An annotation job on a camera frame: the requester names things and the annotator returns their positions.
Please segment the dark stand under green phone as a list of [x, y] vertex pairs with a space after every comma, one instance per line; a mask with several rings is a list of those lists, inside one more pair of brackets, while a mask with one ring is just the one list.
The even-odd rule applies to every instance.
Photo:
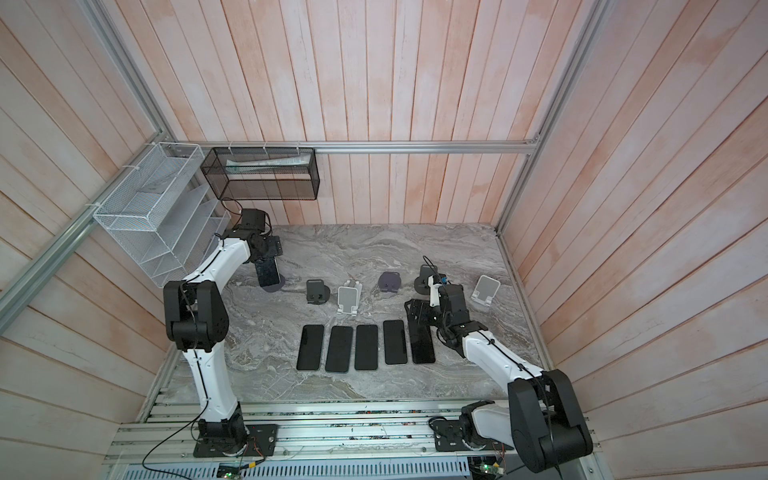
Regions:
[[322, 279], [308, 279], [306, 281], [306, 301], [311, 305], [322, 305], [330, 299], [330, 287]]

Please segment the white folding phone stand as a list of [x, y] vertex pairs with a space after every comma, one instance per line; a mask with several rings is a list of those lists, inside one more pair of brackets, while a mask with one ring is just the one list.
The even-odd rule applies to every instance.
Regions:
[[491, 306], [501, 282], [487, 275], [481, 275], [471, 294], [471, 300], [477, 304]]

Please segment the dark stand far left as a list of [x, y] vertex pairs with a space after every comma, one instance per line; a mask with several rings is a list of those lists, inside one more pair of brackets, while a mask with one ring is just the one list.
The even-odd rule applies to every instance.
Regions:
[[262, 289], [265, 292], [274, 293], [274, 292], [280, 291], [285, 286], [285, 283], [286, 283], [285, 277], [280, 276], [279, 281], [277, 283], [274, 283], [272, 285], [262, 286]]

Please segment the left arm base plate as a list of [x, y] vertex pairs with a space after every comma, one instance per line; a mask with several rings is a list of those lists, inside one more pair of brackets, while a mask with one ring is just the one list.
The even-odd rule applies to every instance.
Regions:
[[246, 424], [244, 440], [203, 435], [197, 441], [194, 458], [270, 457], [274, 454], [279, 426], [277, 424]]

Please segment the dark stand under blue phone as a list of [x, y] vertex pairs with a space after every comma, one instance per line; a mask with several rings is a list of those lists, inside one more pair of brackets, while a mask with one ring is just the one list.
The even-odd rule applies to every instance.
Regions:
[[402, 279], [398, 272], [385, 271], [378, 278], [377, 285], [381, 292], [397, 293], [402, 286]]

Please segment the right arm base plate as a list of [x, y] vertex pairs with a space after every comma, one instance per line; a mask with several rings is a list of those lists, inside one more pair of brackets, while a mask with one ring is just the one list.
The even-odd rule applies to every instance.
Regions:
[[445, 417], [433, 417], [428, 421], [428, 426], [434, 434], [435, 449], [438, 452], [470, 451], [471, 447], [466, 443], [461, 422], [449, 420]]

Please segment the blue edged phone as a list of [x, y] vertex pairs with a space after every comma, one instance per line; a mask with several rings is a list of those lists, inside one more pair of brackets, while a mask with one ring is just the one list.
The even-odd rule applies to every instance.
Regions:
[[346, 373], [349, 371], [354, 329], [350, 326], [333, 326], [326, 354], [325, 371]]

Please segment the green edged phone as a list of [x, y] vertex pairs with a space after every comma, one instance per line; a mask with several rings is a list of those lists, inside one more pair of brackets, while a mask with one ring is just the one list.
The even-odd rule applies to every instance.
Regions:
[[296, 363], [298, 371], [317, 371], [320, 368], [323, 339], [323, 325], [309, 324], [302, 328]]

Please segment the white stand middle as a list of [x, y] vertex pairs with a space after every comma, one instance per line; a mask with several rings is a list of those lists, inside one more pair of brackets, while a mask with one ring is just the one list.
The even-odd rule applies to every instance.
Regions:
[[357, 315], [359, 311], [362, 283], [348, 280], [337, 290], [337, 311], [345, 315]]

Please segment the purple edged phone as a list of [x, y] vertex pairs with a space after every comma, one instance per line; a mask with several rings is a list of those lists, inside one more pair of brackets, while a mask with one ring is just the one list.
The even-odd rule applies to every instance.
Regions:
[[409, 320], [409, 341], [414, 364], [434, 364], [436, 356], [430, 327], [417, 320]]

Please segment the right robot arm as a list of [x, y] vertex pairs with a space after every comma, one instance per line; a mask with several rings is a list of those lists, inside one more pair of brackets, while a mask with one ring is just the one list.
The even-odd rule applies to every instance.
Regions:
[[428, 425], [445, 446], [477, 450], [512, 447], [533, 473], [593, 453], [594, 444], [568, 376], [544, 370], [513, 353], [482, 323], [470, 319], [458, 284], [436, 289], [437, 301], [404, 304], [417, 327], [434, 328], [444, 346], [479, 366], [507, 391], [501, 404], [481, 400], [464, 406], [455, 421], [433, 417]]

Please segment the dark round phone stand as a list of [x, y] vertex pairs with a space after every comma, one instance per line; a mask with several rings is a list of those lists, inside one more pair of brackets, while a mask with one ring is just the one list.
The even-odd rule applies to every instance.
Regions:
[[414, 290], [420, 295], [429, 295], [433, 286], [441, 283], [441, 277], [436, 267], [430, 264], [422, 264], [419, 276], [414, 280]]

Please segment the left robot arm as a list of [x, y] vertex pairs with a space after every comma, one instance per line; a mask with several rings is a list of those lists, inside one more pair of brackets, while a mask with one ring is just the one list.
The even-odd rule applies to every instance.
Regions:
[[225, 361], [230, 322], [221, 292], [246, 263], [264, 267], [267, 283], [278, 284], [275, 258], [281, 254], [280, 240], [270, 229], [240, 225], [219, 237], [194, 271], [163, 287], [166, 333], [190, 366], [200, 403], [193, 420], [196, 457], [236, 457], [248, 449], [251, 434]]

